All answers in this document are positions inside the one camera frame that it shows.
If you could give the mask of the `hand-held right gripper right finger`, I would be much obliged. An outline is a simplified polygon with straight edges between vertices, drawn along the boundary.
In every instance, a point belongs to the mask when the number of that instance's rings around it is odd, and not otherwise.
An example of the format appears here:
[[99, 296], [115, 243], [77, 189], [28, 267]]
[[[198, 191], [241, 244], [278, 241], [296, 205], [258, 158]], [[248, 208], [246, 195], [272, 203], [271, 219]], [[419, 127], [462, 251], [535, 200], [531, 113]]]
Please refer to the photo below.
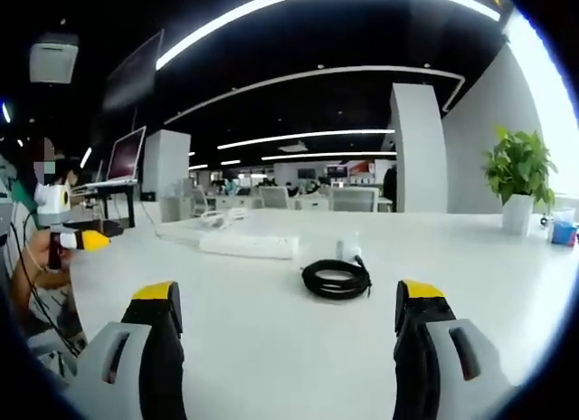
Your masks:
[[491, 419], [516, 388], [492, 342], [435, 286], [397, 284], [394, 419]]

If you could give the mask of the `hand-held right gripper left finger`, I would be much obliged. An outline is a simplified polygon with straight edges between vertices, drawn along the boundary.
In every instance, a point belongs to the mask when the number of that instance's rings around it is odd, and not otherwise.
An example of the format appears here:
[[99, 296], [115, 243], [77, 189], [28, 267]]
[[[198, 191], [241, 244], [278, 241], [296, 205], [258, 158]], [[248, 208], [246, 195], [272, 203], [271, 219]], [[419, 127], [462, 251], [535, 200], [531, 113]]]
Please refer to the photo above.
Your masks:
[[185, 419], [177, 282], [137, 291], [81, 352], [64, 396], [85, 419]]

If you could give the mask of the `person's left hand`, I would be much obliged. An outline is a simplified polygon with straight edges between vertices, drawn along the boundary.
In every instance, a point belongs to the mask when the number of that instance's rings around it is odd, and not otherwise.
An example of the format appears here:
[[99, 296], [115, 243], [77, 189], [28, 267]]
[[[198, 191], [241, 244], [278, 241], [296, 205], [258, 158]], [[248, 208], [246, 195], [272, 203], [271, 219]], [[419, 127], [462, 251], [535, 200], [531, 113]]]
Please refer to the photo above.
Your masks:
[[18, 271], [28, 275], [28, 278], [33, 282], [39, 281], [42, 275], [47, 275], [50, 281], [55, 281], [57, 277], [69, 281], [71, 275], [67, 263], [71, 260], [72, 250], [63, 248], [59, 251], [62, 267], [57, 272], [49, 272], [47, 266], [50, 245], [51, 232], [49, 230], [37, 231], [23, 248], [22, 256], [18, 263]]

